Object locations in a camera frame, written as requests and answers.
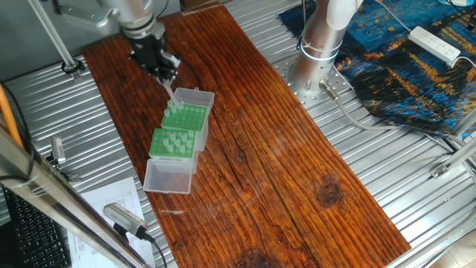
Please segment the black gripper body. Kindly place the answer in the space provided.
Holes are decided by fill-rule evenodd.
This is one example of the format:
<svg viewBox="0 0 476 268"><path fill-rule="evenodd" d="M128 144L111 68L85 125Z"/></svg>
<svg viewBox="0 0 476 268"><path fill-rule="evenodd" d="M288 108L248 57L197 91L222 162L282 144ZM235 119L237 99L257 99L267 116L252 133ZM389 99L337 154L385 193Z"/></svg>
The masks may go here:
<svg viewBox="0 0 476 268"><path fill-rule="evenodd" d="M141 39L128 38L132 51L129 58L134 60L148 74L166 74L168 63L162 51L166 52L167 35L160 38L148 35Z"/></svg>

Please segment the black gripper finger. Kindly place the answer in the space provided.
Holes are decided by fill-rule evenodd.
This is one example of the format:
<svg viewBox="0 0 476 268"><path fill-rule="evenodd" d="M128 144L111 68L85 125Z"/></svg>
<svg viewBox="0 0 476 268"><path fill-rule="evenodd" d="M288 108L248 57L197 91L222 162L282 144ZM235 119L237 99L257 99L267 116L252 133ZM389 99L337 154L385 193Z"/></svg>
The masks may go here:
<svg viewBox="0 0 476 268"><path fill-rule="evenodd" d="M181 60L175 55L162 51L162 77L165 80L174 80L178 75L178 68L181 64Z"/></svg>
<svg viewBox="0 0 476 268"><path fill-rule="evenodd" d="M166 67L148 68L149 75L154 77L159 84L165 85L171 82L171 69Z"/></svg>

